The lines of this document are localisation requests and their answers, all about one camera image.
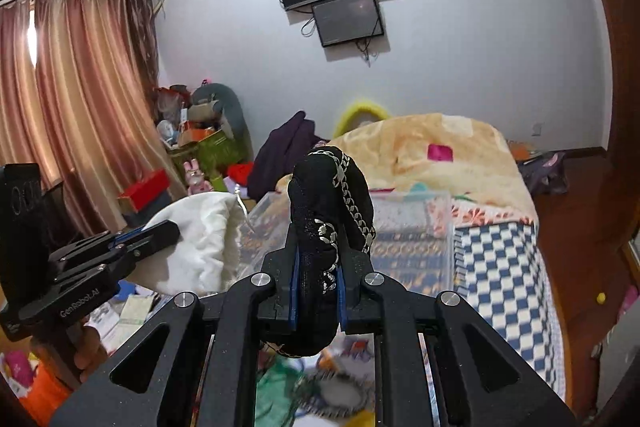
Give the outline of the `white drawstring pouch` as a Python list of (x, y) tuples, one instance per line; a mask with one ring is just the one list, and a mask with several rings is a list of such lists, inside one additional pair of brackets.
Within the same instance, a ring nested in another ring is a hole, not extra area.
[(186, 196), (146, 225), (165, 220), (178, 225), (178, 243), (138, 262), (127, 280), (164, 295), (192, 291), (202, 297), (228, 291), (238, 279), (239, 227), (245, 221), (238, 199), (224, 192)]

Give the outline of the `green knitted glove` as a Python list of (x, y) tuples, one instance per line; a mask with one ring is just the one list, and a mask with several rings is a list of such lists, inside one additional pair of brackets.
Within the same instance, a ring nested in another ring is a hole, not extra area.
[(296, 385), (302, 372), (296, 364), (275, 357), (256, 385), (255, 418), (257, 427), (288, 427), (295, 421), (298, 408)]

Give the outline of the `black chain pouch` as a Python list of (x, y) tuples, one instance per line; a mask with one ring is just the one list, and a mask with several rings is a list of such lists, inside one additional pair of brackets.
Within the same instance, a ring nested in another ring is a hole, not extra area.
[(262, 269), (277, 284), (277, 327), (265, 343), (288, 358), (315, 355), (333, 340), (345, 301), (342, 258), (369, 254), (375, 239), (369, 187), (356, 162), (336, 146), (317, 147), (288, 182), (285, 246)]

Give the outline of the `red gift box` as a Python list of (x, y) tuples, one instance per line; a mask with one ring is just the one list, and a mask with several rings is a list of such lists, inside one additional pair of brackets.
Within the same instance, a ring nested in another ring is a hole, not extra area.
[(128, 186), (117, 197), (121, 213), (138, 213), (154, 202), (169, 187), (169, 178), (164, 169), (154, 170), (141, 180)]

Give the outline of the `pink bunny plush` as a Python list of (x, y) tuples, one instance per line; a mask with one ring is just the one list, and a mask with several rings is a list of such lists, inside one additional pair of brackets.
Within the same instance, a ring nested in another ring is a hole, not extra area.
[(206, 179), (205, 174), (195, 158), (185, 161), (183, 163), (183, 169), (184, 179), (186, 179), (186, 189), (189, 195), (213, 191), (213, 185)]

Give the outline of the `patterned patchwork bedspread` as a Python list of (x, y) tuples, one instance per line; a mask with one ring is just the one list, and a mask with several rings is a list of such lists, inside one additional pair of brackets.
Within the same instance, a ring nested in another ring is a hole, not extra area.
[[(452, 238), (452, 289), (564, 397), (562, 332), (536, 228), (454, 225)], [(374, 355), (372, 335), (337, 333), (318, 355), (288, 360), (302, 372), (292, 426), (373, 425)]]

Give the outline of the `green storage box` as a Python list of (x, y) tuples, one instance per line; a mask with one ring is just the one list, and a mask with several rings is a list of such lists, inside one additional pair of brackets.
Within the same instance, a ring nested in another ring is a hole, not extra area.
[(178, 136), (175, 145), (165, 145), (165, 148), (183, 184), (186, 184), (184, 163), (187, 161), (196, 160), (205, 178), (216, 185), (216, 179), (222, 176), (229, 166), (247, 160), (245, 144), (228, 138), (222, 130), (188, 129)]

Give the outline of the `grey plush toy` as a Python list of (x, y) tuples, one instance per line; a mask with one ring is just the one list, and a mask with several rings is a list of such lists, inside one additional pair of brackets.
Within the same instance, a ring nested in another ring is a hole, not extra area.
[(197, 124), (219, 124), (228, 138), (243, 140), (246, 124), (240, 101), (225, 84), (206, 82), (191, 94), (188, 118)]

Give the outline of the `dark purple jacket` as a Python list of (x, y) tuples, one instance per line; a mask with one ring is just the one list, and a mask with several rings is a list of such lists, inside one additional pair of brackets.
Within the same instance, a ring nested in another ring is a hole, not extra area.
[(292, 173), (297, 161), (320, 141), (316, 124), (299, 110), (282, 126), (272, 130), (258, 150), (247, 179), (247, 195), (259, 202), (267, 193), (273, 192), (278, 181)]

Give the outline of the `pink striped curtain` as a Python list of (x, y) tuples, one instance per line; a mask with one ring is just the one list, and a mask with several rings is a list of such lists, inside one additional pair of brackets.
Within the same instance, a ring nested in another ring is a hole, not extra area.
[(139, 53), (130, 0), (15, 0), (1, 8), (1, 160), (35, 162), (64, 185), (87, 235), (125, 221), (118, 196), (164, 170), (186, 194), (152, 117), (154, 83)]

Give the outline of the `clear plastic storage box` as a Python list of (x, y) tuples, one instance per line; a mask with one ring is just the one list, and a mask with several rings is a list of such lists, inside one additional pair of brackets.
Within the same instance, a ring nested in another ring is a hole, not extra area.
[[(454, 287), (454, 225), (446, 191), (373, 193), (375, 271), (409, 291), (435, 296)], [(267, 194), (240, 226), (238, 277), (257, 272), (270, 251), (284, 247), (290, 223), (288, 196)]]

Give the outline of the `beige fleece blanket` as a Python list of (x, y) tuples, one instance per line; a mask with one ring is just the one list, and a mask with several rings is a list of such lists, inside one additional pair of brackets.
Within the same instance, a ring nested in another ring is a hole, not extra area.
[(486, 122), (439, 113), (392, 117), (349, 131), (328, 149), (352, 158), (372, 191), (449, 193), (458, 228), (539, 223), (506, 139)]

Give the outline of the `wooden door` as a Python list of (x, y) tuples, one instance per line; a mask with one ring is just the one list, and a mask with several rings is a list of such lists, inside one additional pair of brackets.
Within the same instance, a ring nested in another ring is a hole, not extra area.
[(639, 0), (602, 0), (612, 63), (612, 120), (608, 160), (620, 190), (620, 209), (608, 226), (625, 245), (639, 226)]

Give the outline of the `small black wall monitor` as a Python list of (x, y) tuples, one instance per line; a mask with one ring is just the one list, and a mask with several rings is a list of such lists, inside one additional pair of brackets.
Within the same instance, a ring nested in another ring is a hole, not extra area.
[(311, 5), (321, 45), (369, 40), (384, 35), (378, 0), (326, 0)]

